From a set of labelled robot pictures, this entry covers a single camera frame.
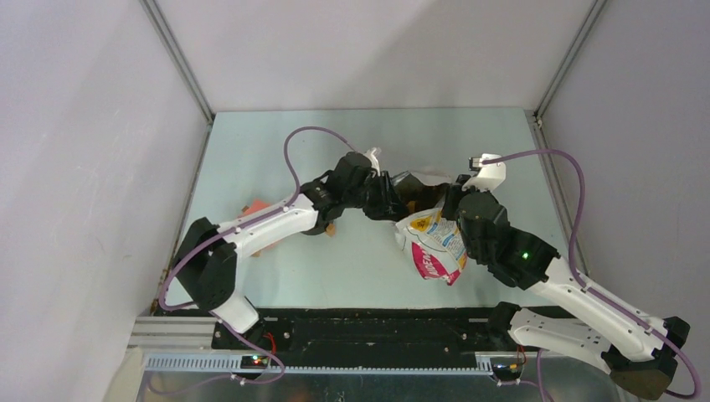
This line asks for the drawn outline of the cat food bag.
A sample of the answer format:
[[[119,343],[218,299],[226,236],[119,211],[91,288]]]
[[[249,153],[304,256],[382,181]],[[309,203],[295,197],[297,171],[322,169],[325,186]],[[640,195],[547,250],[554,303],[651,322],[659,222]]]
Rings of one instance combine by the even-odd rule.
[[[408,211],[394,224],[401,250],[423,279],[453,285],[466,267],[467,256],[455,221],[443,216],[452,179],[433,171],[405,171],[393,183]]]

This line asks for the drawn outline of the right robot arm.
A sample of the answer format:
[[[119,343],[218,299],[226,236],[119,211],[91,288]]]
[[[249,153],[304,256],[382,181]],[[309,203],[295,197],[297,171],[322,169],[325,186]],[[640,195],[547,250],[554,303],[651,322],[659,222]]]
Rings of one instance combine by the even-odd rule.
[[[633,307],[573,268],[549,243],[512,226],[483,178],[460,175],[446,192],[443,215],[455,221],[469,259],[503,285],[554,302],[581,321],[560,322],[500,302],[486,329],[494,348],[517,343],[575,358],[642,399],[671,393],[678,364],[686,361],[681,349],[688,322]]]

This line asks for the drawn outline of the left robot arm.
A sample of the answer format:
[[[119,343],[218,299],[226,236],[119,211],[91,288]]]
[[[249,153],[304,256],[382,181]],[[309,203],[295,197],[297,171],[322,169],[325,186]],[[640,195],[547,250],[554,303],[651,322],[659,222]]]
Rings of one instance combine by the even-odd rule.
[[[378,168],[375,151],[349,152],[321,176],[297,183],[290,197],[222,224],[200,218],[189,226],[173,260],[171,279],[199,310],[230,327],[243,348],[263,342],[265,327],[252,303],[237,290],[237,266],[244,257],[291,235],[320,235],[346,209],[360,209],[373,221],[397,222],[409,215],[389,173]]]

